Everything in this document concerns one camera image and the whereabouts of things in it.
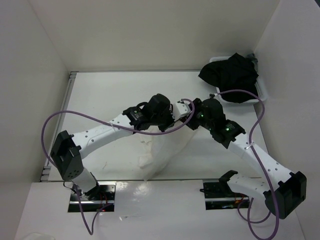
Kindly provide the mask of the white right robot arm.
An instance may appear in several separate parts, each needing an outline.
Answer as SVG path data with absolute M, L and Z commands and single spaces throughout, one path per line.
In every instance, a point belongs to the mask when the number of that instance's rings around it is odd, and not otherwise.
M 190 129 L 208 130 L 216 142 L 244 160 L 264 179 L 254 180 L 229 170 L 219 179 L 219 192 L 223 196 L 243 193 L 261 199 L 267 209 L 282 220 L 306 199 L 307 177 L 284 167 L 255 144 L 243 127 L 226 118 L 217 99 L 196 98 L 188 107 L 191 112 L 186 119 Z

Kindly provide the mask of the white pleated skirt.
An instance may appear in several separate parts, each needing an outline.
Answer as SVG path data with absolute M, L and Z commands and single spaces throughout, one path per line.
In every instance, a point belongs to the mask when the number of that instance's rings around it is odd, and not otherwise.
M 157 176 L 171 160 L 187 146 L 196 130 L 183 126 L 177 131 L 164 135 L 139 135 L 144 154 L 138 157 L 138 167 L 144 181 Z

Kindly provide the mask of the black skirt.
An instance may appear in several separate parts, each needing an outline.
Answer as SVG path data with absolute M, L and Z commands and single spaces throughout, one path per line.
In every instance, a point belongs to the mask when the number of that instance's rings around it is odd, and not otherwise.
M 221 92 L 244 90 L 258 95 L 256 82 L 259 75 L 255 64 L 250 58 L 238 53 L 226 60 L 206 64 L 198 76 L 207 84 L 219 88 Z

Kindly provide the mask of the white plastic basket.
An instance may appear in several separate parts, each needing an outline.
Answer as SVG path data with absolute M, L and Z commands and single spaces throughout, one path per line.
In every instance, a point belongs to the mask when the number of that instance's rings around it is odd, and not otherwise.
M 209 63 L 217 62 L 217 61 L 224 61 L 224 60 L 227 60 L 229 57 L 230 56 L 211 57 L 210 60 L 209 60 Z M 258 59 L 256 58 L 255 54 L 254 53 L 247 54 L 245 56 L 245 58 L 249 59 L 254 64 L 255 70 L 258 72 Z M 263 102 L 266 101 L 268 99 L 269 95 L 268 95 L 268 91 L 267 91 L 267 88 L 266 88 L 265 83 L 264 83 L 264 79 L 260 75 L 256 80 L 255 88 L 256 88 L 257 93 L 258 93 L 257 96 Z M 225 105 L 233 105 L 233 106 L 239 105 L 239 103 L 229 102 L 229 101 L 224 100 L 221 95 L 219 95 L 217 98 L 219 99 L 219 101 L 221 103 L 224 103 Z M 240 104 L 241 105 L 254 105 L 254 104 L 258 103 L 258 102 L 259 101 L 255 98 L 255 99 L 250 99 L 248 101 L 242 102 Z

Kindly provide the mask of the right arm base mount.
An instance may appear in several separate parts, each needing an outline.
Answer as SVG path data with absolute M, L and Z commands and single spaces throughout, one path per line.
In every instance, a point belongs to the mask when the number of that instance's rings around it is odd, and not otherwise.
M 205 209 L 209 210 L 230 210 L 247 209 L 249 198 L 242 193 L 232 191 L 224 192 L 222 184 L 218 180 L 204 180 L 203 187 L 199 190 L 204 195 Z

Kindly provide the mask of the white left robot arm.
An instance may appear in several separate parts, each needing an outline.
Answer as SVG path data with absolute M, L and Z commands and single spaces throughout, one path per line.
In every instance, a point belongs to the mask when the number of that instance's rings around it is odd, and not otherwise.
M 60 132 L 53 144 L 50 156 L 60 176 L 72 181 L 88 200 L 101 193 L 101 187 L 94 176 L 84 167 L 83 159 L 95 150 L 135 131 L 144 131 L 157 126 L 164 132 L 170 128 L 188 109 L 182 103 L 170 103 L 162 94 L 156 94 L 148 102 L 142 102 L 124 110 L 107 125 L 74 134 Z

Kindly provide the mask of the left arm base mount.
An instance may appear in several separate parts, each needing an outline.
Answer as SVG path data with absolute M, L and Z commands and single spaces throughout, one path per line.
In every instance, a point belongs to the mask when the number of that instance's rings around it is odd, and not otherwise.
M 102 209 L 102 212 L 114 212 L 115 211 L 115 194 L 116 194 L 116 182 L 115 181 L 101 181 L 99 182 L 101 190 L 94 196 L 88 198 L 84 192 L 79 188 L 80 201 L 82 205 L 83 212 L 94 213 Z M 79 213 L 79 201 L 77 197 L 76 190 L 74 186 L 68 186 L 71 189 L 68 212 L 69 213 Z

